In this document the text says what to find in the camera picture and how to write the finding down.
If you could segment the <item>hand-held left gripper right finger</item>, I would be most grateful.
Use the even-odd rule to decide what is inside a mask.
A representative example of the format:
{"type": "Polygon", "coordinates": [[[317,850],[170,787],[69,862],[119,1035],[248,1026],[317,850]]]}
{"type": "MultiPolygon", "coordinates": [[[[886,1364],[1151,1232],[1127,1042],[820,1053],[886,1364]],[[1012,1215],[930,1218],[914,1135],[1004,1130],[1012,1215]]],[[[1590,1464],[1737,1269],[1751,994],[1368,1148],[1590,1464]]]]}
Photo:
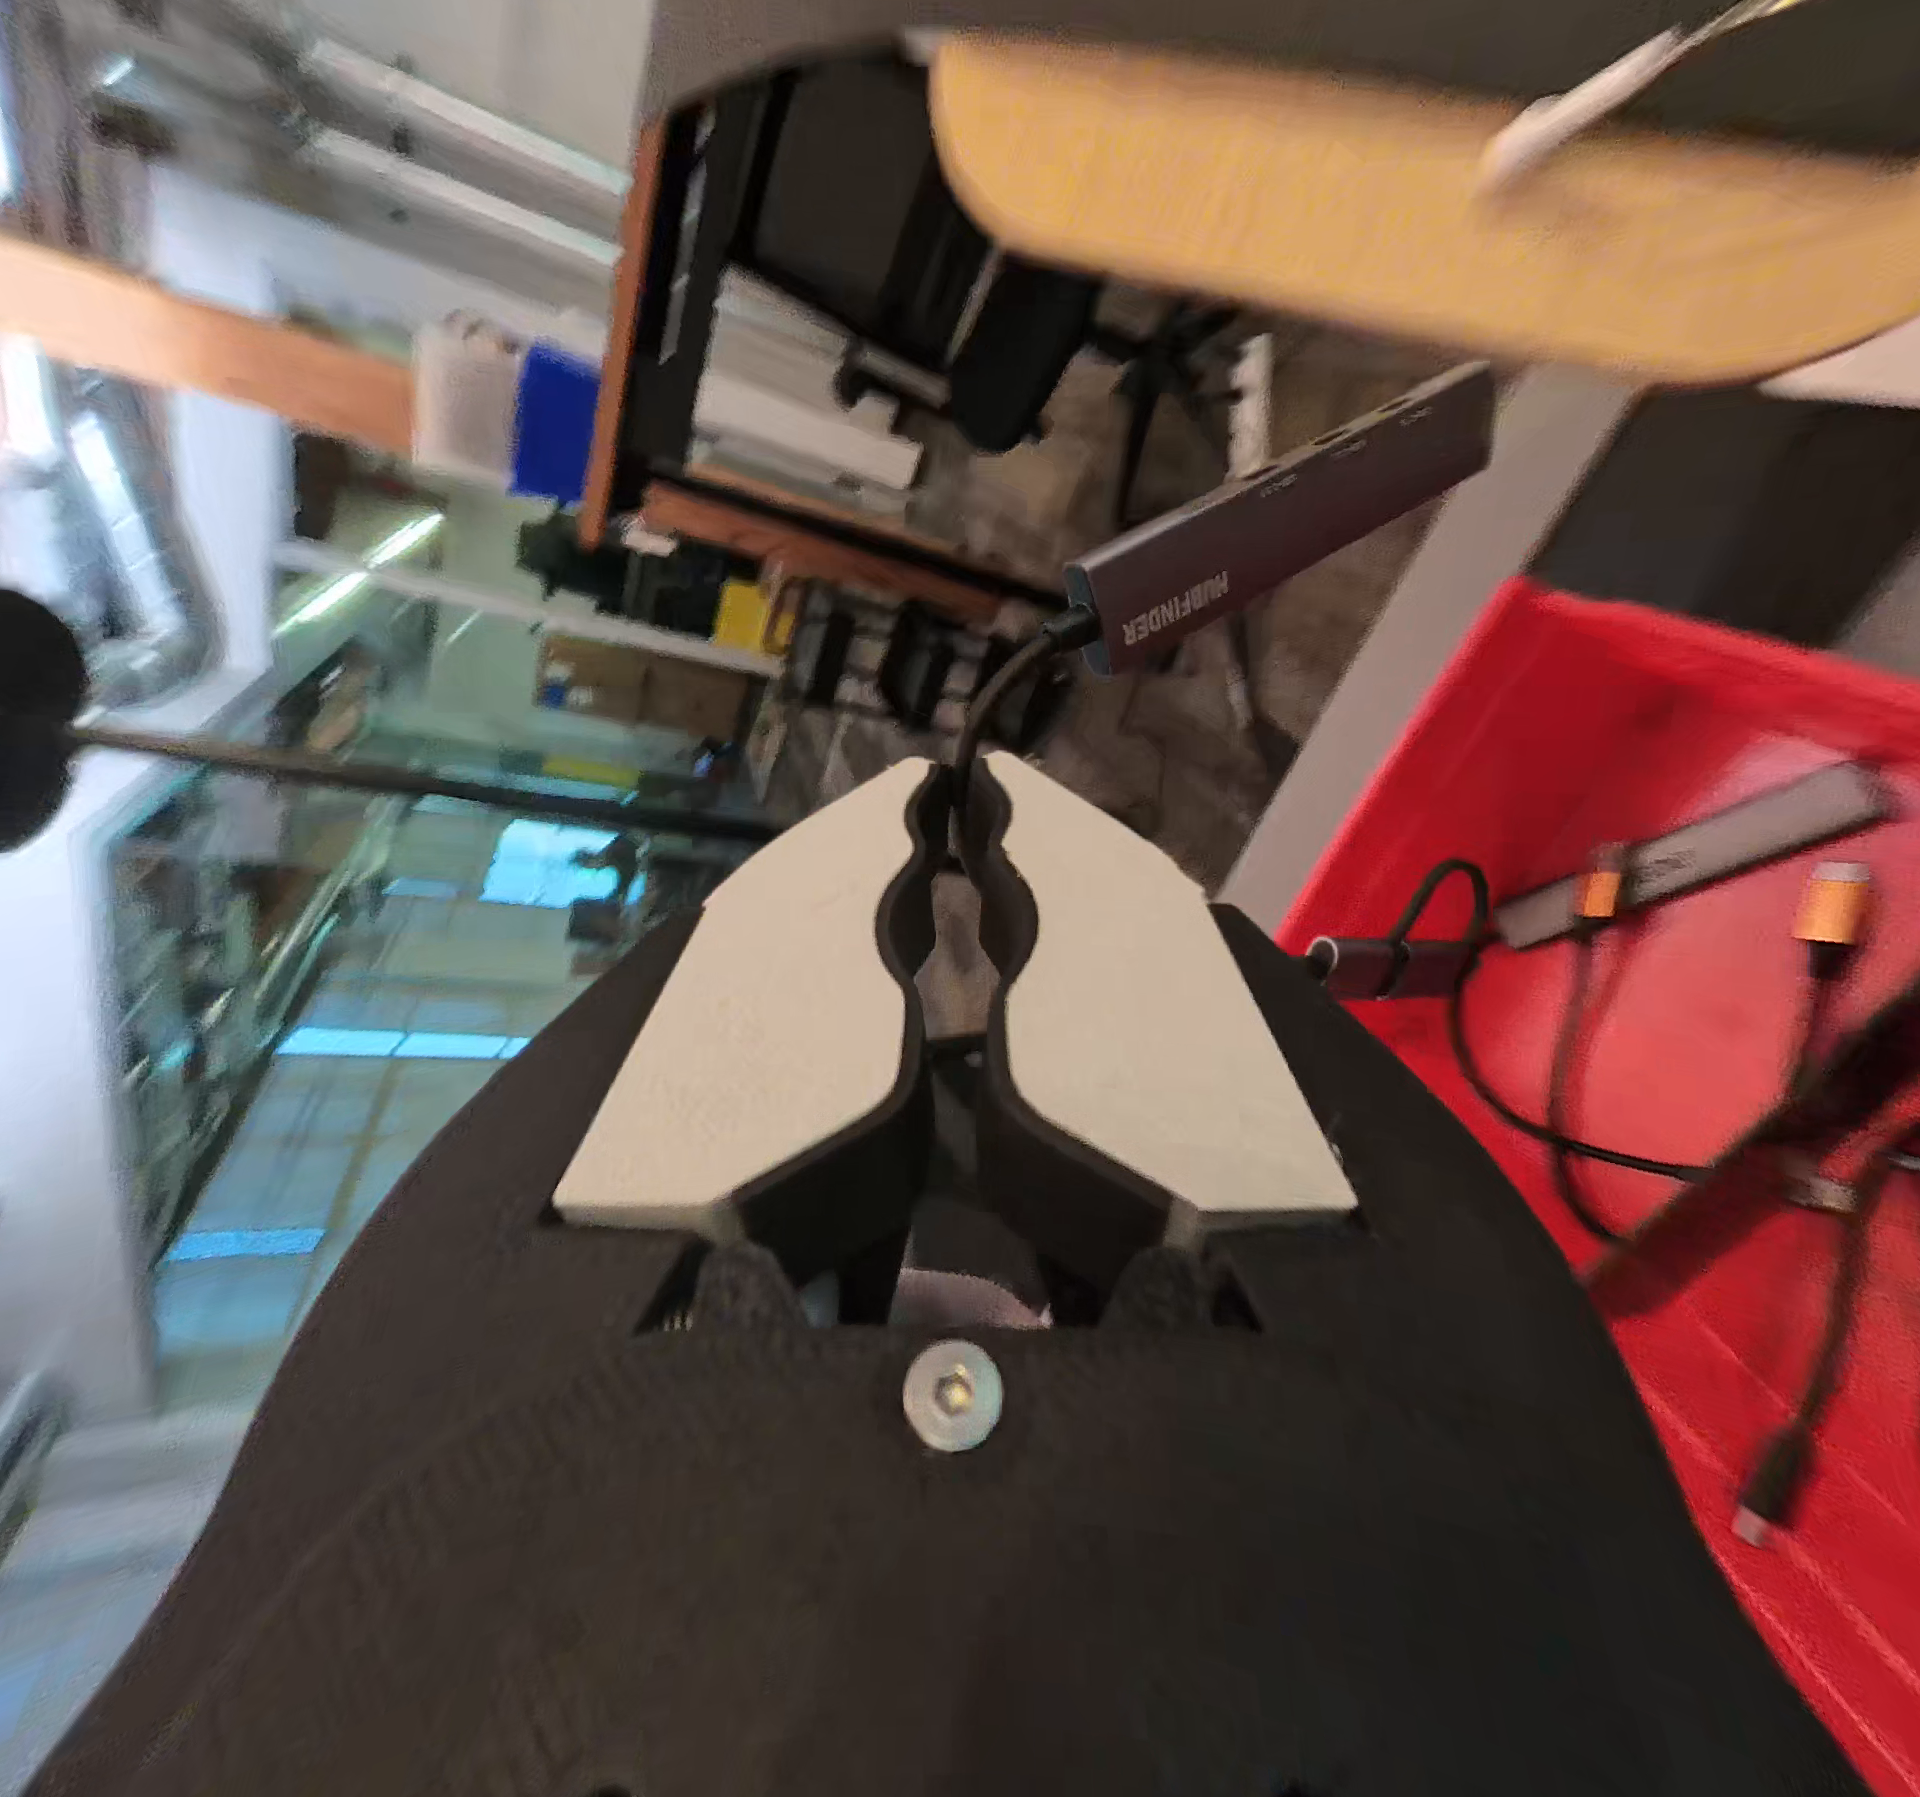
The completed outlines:
{"type": "Polygon", "coordinates": [[[1013,753],[968,771],[962,862],[995,970],[980,1189],[1109,1295],[1151,1249],[1344,1227],[1344,1169],[1203,888],[1013,753]]]}

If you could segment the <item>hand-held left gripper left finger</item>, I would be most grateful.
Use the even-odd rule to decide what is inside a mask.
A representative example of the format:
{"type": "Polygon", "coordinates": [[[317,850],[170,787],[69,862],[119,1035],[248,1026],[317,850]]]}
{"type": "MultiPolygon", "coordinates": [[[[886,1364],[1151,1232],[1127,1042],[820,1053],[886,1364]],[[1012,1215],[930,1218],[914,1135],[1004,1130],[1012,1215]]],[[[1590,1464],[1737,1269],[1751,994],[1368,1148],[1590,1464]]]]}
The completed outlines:
{"type": "Polygon", "coordinates": [[[945,817],[945,765],[902,759],[711,892],[552,1194],[566,1227],[752,1242],[793,1281],[906,1244],[945,817]]]}

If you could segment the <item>red plastic bin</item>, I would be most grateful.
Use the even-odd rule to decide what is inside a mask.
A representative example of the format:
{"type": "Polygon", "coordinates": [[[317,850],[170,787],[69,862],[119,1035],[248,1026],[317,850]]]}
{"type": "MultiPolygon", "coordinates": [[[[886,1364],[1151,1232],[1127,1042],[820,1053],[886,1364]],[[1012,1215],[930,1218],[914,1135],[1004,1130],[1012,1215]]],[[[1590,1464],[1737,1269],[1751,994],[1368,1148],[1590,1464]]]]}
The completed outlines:
{"type": "MultiPolygon", "coordinates": [[[[1280,946],[1378,936],[1431,864],[1477,862],[1493,898],[1549,888],[1607,842],[1645,842],[1723,808],[1861,760],[1894,817],[1822,848],[1869,870],[1869,930],[1832,1029],[1918,981],[1918,680],[1692,619],[1507,581],[1425,690],[1304,888],[1231,892],[1280,946]]],[[[1810,857],[1622,921],[1598,946],[1569,1130],[1699,1163],[1781,1092],[1802,1023],[1795,915],[1810,857]]],[[[1835,1218],[1781,1208],[1672,1302],[1615,1326],[1692,1519],[1815,1714],[1874,1793],[1920,1764],[1920,1239],[1918,1176],[1884,1189],[1843,1388],[1810,1487],[1762,1544],[1737,1497],[1810,1381],[1835,1274],[1835,1218]]]]}

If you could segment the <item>grey usb hub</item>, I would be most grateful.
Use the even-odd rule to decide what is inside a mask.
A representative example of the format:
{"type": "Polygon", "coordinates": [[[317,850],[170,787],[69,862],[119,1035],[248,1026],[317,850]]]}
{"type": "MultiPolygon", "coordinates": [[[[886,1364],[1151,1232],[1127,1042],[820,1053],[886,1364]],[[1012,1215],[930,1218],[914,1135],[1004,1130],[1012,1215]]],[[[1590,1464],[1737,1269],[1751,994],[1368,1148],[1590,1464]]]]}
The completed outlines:
{"type": "Polygon", "coordinates": [[[1884,771],[1861,760],[1832,760],[1643,837],[1604,832],[1586,850],[1567,857],[1567,876],[1488,901],[1477,930],[1507,949],[1567,941],[1575,928],[1575,883],[1598,850],[1622,864],[1622,919],[1711,892],[1839,837],[1856,837],[1874,824],[1891,824],[1894,817],[1898,787],[1884,771]]]}
{"type": "Polygon", "coordinates": [[[1497,370],[1464,364],[1231,481],[1062,567],[1051,648],[1097,676],[1135,671],[1185,636],[1258,603],[1359,536],[1450,496],[1493,457],[1497,370]]]}

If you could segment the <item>small blue bin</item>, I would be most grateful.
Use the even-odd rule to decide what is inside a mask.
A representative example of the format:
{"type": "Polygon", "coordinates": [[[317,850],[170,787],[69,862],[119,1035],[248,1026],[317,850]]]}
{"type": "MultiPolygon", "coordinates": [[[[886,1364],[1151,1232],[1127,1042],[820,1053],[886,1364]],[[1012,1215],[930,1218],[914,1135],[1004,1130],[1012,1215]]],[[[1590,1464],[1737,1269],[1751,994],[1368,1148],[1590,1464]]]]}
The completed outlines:
{"type": "Polygon", "coordinates": [[[580,505],[586,494],[603,368],[534,341],[515,364],[508,494],[580,505]]]}

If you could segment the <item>wooden-edged desk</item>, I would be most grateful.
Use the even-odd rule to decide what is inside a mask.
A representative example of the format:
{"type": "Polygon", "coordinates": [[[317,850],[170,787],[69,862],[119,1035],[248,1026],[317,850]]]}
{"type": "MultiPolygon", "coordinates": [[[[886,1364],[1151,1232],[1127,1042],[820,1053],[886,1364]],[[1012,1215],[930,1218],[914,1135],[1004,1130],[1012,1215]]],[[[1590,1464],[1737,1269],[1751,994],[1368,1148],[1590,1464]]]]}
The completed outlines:
{"type": "Polygon", "coordinates": [[[639,126],[580,547],[618,547],[625,522],[640,522],[645,533],[913,601],[968,626],[992,626],[1012,603],[1058,611],[1058,578],[1034,581],[897,525],[784,496],[763,474],[698,474],[692,411],[763,101],[766,89],[751,79],[639,126]]]}

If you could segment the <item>black office chair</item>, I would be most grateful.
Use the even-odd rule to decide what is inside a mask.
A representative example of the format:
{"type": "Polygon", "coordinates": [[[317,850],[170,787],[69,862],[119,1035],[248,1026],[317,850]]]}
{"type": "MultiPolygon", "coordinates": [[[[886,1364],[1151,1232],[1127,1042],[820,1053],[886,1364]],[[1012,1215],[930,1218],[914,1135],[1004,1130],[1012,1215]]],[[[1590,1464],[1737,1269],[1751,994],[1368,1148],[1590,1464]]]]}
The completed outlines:
{"type": "Polygon", "coordinates": [[[933,146],[930,71],[902,52],[784,68],[763,79],[735,266],[838,322],[842,402],[897,394],[985,457],[1044,435],[1078,356],[1123,368],[1123,481],[1139,469],[1164,398],[1206,425],[1206,347],[1236,311],[1176,301],[1153,332],[1101,322],[1104,278],[995,248],[933,146]]]}

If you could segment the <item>silver ventilation duct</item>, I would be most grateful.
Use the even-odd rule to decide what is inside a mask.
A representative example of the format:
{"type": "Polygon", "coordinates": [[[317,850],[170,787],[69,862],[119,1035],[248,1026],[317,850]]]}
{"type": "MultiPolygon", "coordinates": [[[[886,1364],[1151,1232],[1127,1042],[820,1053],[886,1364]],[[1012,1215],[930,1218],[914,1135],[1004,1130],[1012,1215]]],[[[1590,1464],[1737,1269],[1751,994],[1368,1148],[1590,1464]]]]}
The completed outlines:
{"type": "Polygon", "coordinates": [[[6,585],[76,630],[105,710],[167,703],[226,658],[160,398],[16,332],[0,341],[0,560],[6,585]]]}

